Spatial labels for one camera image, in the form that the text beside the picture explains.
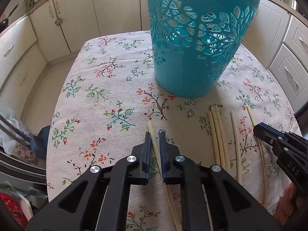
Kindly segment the person right hand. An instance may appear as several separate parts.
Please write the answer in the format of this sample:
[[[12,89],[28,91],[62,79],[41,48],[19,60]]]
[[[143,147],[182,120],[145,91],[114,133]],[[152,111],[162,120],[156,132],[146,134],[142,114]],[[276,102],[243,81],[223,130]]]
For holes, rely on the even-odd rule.
[[[285,188],[284,194],[279,200],[274,218],[278,221],[280,226],[283,226],[288,218],[293,214],[295,209],[294,199],[296,197],[296,192],[296,186],[291,183]]]

